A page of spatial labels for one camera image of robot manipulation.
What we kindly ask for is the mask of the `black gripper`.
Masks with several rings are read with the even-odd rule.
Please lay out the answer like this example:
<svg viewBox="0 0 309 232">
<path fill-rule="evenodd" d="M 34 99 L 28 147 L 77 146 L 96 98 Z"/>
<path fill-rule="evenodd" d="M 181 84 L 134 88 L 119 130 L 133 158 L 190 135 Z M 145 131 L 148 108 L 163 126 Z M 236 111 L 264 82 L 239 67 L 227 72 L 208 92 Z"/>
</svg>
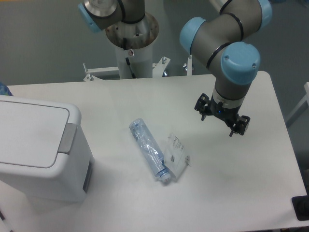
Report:
<svg viewBox="0 0 309 232">
<path fill-rule="evenodd" d="M 209 97 L 202 93 L 198 98 L 194 109 L 201 114 L 201 120 L 204 121 L 211 113 L 216 118 L 225 122 L 225 124 L 231 129 L 229 134 L 232 137 L 233 134 L 244 135 L 246 132 L 251 118 L 249 116 L 239 116 L 239 106 L 236 108 L 228 109 L 224 108 L 221 103 L 216 103 L 214 97 Z"/>
</svg>

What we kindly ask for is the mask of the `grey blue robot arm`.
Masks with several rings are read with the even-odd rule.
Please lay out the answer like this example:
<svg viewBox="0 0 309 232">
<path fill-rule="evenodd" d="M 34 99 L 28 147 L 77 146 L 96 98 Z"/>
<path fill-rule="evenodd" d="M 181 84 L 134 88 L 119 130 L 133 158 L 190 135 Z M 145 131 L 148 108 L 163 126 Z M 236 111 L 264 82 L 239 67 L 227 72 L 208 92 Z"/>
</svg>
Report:
<svg viewBox="0 0 309 232">
<path fill-rule="evenodd" d="M 203 118 L 222 120 L 232 134 L 243 135 L 248 116 L 239 109 L 260 66 L 258 50 L 243 40 L 272 19 L 267 0 L 214 0 L 219 16 L 212 21 L 190 19 L 180 32 L 184 50 L 202 63 L 216 81 L 211 96 L 195 105 Z M 153 77 L 152 45 L 159 32 L 156 19 L 142 0 L 84 0 L 79 12 L 93 32 L 105 31 L 118 51 L 122 79 Z"/>
</svg>

